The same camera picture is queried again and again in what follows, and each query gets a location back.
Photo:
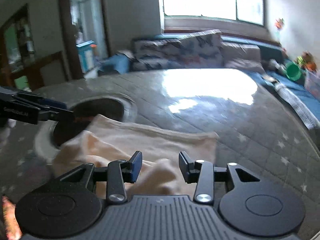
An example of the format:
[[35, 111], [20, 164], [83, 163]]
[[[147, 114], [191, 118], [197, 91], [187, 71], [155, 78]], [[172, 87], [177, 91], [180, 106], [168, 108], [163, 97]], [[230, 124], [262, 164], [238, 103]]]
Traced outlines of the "green plastic bucket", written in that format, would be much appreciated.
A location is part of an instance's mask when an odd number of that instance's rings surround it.
[[303, 76], [303, 72], [299, 65], [289, 62], [286, 64], [286, 76], [291, 81], [297, 81]]

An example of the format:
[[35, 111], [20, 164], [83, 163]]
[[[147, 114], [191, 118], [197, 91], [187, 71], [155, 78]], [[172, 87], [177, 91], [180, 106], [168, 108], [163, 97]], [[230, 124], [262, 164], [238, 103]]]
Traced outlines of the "colourful flower pinwheel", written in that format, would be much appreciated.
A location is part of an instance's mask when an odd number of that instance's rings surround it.
[[284, 27], [284, 19], [283, 18], [278, 18], [275, 22], [275, 26], [276, 26], [276, 29], [277, 29], [277, 39], [280, 40], [280, 32], [281, 30], [283, 29]]

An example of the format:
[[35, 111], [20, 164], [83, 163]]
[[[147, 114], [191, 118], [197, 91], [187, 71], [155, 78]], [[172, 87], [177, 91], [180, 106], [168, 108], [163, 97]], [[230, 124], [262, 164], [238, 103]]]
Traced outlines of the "butterfly print pillow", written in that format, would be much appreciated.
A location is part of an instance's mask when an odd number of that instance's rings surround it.
[[219, 29], [191, 33], [179, 39], [178, 60], [187, 68], [216, 68], [223, 65]]
[[136, 40], [132, 44], [132, 71], [184, 69], [180, 40]]

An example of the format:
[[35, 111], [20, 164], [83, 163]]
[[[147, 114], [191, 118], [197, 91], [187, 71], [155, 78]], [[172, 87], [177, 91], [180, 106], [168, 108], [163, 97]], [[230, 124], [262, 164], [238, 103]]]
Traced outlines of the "right butterfly print pillow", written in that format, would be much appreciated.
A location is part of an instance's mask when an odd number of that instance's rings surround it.
[[187, 68], [216, 68], [223, 65], [219, 29], [191, 33], [179, 39], [178, 60]]

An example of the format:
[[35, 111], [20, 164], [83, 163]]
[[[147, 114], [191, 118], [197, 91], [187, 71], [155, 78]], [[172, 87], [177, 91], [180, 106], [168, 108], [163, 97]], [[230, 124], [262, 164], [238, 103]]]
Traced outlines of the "round black induction cooktop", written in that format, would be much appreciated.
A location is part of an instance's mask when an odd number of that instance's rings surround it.
[[123, 121], [123, 104], [113, 98], [95, 98], [77, 103], [71, 108], [73, 120], [59, 121], [52, 128], [52, 143], [59, 148], [65, 142], [84, 131], [97, 115], [112, 120]]

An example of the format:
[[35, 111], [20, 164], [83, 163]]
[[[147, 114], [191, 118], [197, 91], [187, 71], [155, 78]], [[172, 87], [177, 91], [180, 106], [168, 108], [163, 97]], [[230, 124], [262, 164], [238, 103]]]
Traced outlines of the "blue white cabinet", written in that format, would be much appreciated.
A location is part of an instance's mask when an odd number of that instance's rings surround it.
[[84, 74], [86, 74], [88, 71], [93, 69], [95, 67], [95, 57], [93, 53], [93, 47], [95, 45], [95, 42], [92, 40], [82, 42], [80, 44], [76, 45], [81, 70]]

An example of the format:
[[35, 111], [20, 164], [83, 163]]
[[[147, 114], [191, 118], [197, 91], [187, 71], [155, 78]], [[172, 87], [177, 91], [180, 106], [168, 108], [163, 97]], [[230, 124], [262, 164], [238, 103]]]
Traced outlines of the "dark wooden display shelf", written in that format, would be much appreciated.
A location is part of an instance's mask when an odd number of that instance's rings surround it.
[[29, 91], [29, 81], [25, 75], [13, 80], [10, 80], [10, 76], [34, 62], [29, 8], [25, 4], [1, 26], [1, 85]]

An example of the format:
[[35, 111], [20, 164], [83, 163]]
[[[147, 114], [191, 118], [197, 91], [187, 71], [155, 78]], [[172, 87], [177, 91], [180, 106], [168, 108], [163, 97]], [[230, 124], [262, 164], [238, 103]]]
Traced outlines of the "dark wooden doorframe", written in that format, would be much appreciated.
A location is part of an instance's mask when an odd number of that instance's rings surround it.
[[[82, 79], [111, 55], [104, 0], [58, 0], [63, 42], [71, 77]], [[81, 70], [77, 44], [92, 40], [95, 67], [84, 74]]]

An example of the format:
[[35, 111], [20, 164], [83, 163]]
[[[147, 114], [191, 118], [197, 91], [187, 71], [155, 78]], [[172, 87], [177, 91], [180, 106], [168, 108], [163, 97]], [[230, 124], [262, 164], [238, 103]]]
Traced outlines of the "grey star quilted table cover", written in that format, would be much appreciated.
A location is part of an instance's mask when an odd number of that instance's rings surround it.
[[55, 121], [17, 122], [1, 129], [1, 194], [17, 202], [83, 163], [106, 166], [143, 153], [127, 195], [194, 194], [178, 154], [215, 166], [237, 163], [319, 207], [319, 150], [303, 126], [264, 87], [233, 69], [131, 72], [40, 88], [68, 108], [95, 98], [119, 100], [123, 121], [97, 115], [56, 148]]

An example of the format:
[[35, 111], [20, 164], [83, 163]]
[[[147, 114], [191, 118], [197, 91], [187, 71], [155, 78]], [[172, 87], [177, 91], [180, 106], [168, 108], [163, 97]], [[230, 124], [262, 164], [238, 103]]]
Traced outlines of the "beige grey cushion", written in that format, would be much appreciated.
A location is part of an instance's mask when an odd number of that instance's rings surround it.
[[222, 42], [221, 54], [225, 68], [265, 74], [260, 48], [256, 45]]

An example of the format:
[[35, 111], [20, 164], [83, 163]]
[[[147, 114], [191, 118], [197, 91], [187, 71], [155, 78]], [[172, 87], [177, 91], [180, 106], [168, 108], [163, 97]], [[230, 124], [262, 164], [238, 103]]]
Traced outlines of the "teal blue sofa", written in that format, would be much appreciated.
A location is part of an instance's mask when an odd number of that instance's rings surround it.
[[290, 67], [299, 68], [299, 65], [286, 59], [281, 47], [210, 30], [135, 38], [131, 49], [101, 61], [98, 74], [187, 68], [237, 69], [279, 95], [300, 118], [319, 119], [319, 96], [315, 94], [316, 89], [309, 86], [315, 75], [299, 69], [299, 77], [290, 78]]

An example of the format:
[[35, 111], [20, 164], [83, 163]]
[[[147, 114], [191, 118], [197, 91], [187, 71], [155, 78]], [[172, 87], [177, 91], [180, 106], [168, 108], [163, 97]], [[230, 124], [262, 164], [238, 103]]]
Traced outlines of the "clear plastic storage box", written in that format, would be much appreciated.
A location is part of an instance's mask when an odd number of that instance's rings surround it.
[[318, 101], [320, 100], [320, 78], [318, 72], [306, 72], [304, 88]]

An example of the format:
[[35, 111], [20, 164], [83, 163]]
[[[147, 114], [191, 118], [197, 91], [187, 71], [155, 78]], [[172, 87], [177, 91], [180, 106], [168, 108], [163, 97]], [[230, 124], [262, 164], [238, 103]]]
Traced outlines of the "left butterfly print pillow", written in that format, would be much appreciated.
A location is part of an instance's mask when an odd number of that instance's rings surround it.
[[132, 44], [132, 71], [184, 69], [180, 40], [136, 40]]

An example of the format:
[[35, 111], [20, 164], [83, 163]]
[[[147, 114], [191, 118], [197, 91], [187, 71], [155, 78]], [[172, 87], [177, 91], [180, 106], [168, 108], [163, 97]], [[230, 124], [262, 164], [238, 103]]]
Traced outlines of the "orange green plush toy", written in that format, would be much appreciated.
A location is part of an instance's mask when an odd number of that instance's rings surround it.
[[296, 58], [296, 63], [304, 70], [311, 72], [317, 71], [317, 66], [314, 62], [313, 56], [308, 51], [302, 52], [302, 54]]

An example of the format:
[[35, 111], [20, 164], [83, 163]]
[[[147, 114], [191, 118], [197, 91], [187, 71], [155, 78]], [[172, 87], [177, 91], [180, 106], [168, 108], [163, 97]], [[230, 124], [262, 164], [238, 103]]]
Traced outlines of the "dark wooden side table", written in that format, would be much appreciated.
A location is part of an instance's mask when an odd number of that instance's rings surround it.
[[63, 60], [63, 51], [58, 51], [48, 56], [37, 59], [35, 62], [23, 67], [21, 70], [12, 72], [10, 67], [4, 67], [1, 69], [1, 86], [9, 86], [17, 88], [14, 80], [26, 76], [28, 80], [28, 85], [31, 90], [36, 90], [44, 87], [44, 79], [41, 74], [41, 69], [46, 65], [58, 61], [61, 64], [63, 77], [66, 81], [69, 81], [67, 74], [67, 69], [65, 67], [65, 62]]

